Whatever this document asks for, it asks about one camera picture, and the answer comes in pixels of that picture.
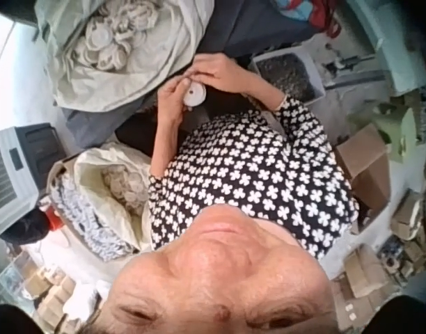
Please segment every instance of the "black and white patterned shirt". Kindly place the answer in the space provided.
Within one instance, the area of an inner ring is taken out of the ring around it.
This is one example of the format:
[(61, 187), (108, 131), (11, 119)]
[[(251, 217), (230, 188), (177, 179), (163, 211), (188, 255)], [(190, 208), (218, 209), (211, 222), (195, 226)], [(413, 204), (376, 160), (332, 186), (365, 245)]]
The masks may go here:
[(282, 225), (317, 259), (326, 254), (358, 204), (317, 118), (290, 97), (274, 116), (287, 138), (260, 111), (220, 116), (188, 136), (162, 179), (151, 177), (154, 249), (202, 208), (228, 203)]

